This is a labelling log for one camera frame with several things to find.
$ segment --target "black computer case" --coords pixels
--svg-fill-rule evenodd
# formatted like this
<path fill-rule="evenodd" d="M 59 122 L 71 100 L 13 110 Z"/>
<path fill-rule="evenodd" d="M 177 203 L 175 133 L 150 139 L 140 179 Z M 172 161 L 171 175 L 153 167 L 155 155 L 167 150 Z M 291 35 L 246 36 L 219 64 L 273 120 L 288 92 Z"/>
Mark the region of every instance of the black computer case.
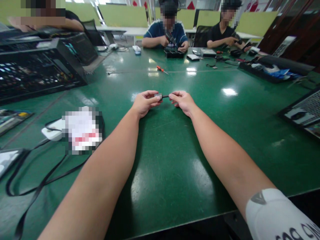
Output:
<path fill-rule="evenodd" d="M 87 84 L 83 67 L 61 39 L 19 44 L 14 50 L 0 46 L 1 105 Z"/>

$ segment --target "white mouse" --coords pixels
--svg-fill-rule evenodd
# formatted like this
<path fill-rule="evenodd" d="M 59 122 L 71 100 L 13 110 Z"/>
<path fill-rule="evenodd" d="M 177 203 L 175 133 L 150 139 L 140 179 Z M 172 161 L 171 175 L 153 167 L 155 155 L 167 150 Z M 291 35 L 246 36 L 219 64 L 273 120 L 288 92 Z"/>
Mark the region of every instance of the white mouse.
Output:
<path fill-rule="evenodd" d="M 111 48 L 111 49 L 117 49 L 119 46 L 118 46 L 118 44 L 116 44 L 116 43 L 113 43 L 113 44 L 110 44 L 109 45 L 109 48 Z"/>

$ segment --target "hand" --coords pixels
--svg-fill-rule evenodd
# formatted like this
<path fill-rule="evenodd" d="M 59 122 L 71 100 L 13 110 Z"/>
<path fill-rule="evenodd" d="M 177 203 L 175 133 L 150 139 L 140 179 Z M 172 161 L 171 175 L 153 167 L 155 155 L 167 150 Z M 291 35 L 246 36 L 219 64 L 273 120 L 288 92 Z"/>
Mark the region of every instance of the hand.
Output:
<path fill-rule="evenodd" d="M 197 107 L 194 103 L 191 95 L 185 91 L 175 91 L 169 94 L 171 104 L 174 104 L 175 107 L 180 107 L 185 115 L 191 117 L 191 111 Z"/>
<path fill-rule="evenodd" d="M 182 44 L 181 44 L 181 47 L 178 48 L 178 51 L 180 52 L 186 52 L 189 48 L 189 43 L 188 41 L 184 41 Z"/>
<path fill-rule="evenodd" d="M 234 45 L 235 41 L 239 41 L 239 39 L 234 38 L 234 37 L 228 37 L 228 38 L 226 38 L 225 43 L 226 43 L 228 46 L 232 46 L 232 45 Z"/>
<path fill-rule="evenodd" d="M 151 108 L 159 106 L 162 103 L 162 101 L 159 102 L 160 97 L 154 97 L 157 93 L 159 92 L 153 90 L 139 93 L 134 100 L 131 110 L 138 113 L 140 118 L 143 118 Z"/>
<path fill-rule="evenodd" d="M 244 51 L 244 52 L 247 52 L 247 51 L 249 51 L 249 50 L 251 49 L 251 47 L 252 47 L 252 46 L 246 47 L 243 51 Z"/>
<path fill-rule="evenodd" d="M 166 47 L 168 44 L 169 44 L 169 41 L 168 39 L 166 38 L 165 35 L 159 37 L 160 39 L 160 44 L 163 46 L 163 47 Z"/>

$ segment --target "screwdriver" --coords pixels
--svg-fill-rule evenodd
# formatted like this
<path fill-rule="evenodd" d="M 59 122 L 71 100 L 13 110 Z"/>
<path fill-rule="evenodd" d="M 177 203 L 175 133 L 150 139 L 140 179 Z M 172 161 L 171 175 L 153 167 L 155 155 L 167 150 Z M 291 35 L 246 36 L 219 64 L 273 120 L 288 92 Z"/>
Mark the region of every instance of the screwdriver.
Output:
<path fill-rule="evenodd" d="M 157 66 L 157 69 L 160 70 L 161 72 L 165 72 L 163 68 L 161 68 L 160 66 Z"/>

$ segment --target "small black component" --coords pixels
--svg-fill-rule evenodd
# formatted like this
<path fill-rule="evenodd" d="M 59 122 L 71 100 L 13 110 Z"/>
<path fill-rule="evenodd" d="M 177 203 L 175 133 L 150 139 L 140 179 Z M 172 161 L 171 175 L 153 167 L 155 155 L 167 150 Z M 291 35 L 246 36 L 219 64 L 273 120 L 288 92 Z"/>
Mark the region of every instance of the small black component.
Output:
<path fill-rule="evenodd" d="M 230 52 L 230 55 L 231 55 L 232 57 L 236 57 L 236 58 L 240 57 L 241 54 L 242 54 L 242 51 L 241 51 L 241 50 L 232 50 L 232 51 Z"/>

